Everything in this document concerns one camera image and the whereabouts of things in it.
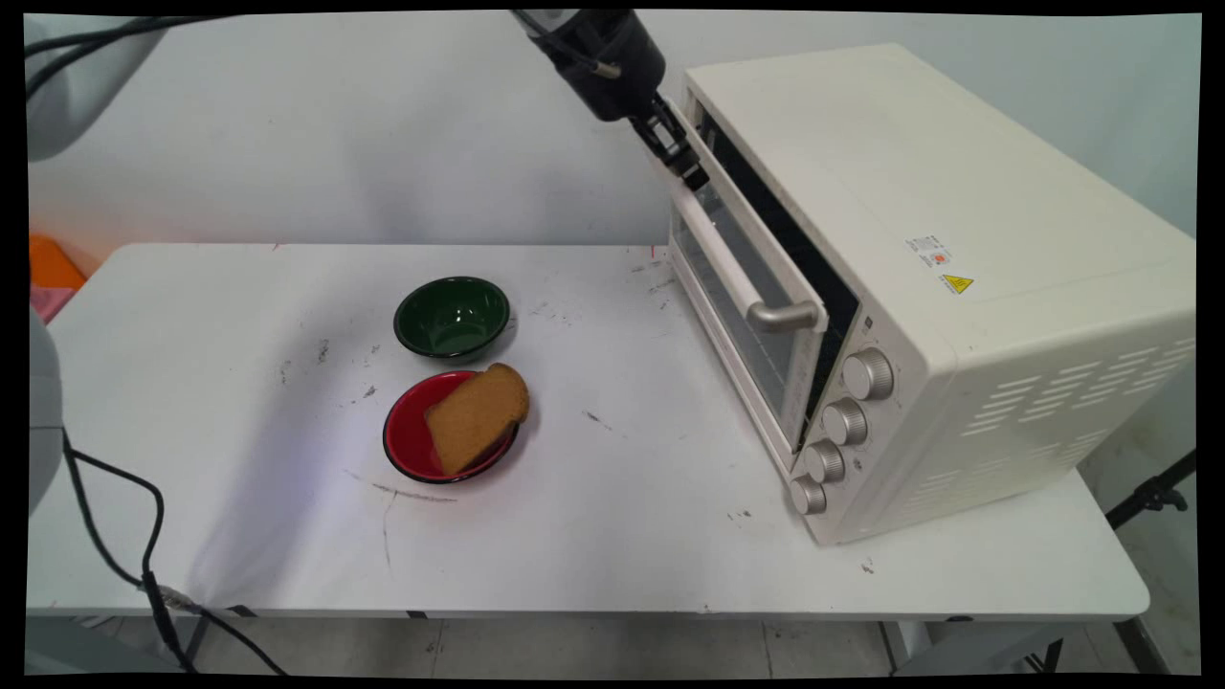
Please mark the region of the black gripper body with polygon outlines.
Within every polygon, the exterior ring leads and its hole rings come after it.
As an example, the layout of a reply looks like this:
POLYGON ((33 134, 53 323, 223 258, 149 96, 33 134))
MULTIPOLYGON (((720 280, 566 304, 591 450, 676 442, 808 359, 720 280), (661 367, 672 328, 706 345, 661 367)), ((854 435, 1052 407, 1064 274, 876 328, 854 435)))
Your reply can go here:
POLYGON ((601 123, 659 91, 665 60, 635 10, 543 10, 540 51, 601 123))

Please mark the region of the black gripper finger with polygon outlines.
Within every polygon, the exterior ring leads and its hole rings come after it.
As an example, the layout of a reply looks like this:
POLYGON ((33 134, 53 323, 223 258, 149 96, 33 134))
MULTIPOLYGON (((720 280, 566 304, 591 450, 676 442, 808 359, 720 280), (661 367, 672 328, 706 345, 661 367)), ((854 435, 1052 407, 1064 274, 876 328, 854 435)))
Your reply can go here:
POLYGON ((666 169, 692 168, 692 151, 686 132, 660 92, 632 105, 628 121, 648 152, 666 169))
POLYGON ((699 191, 709 181, 707 170, 702 167, 697 153, 685 135, 677 135, 669 143, 666 168, 684 183, 690 191, 699 191))

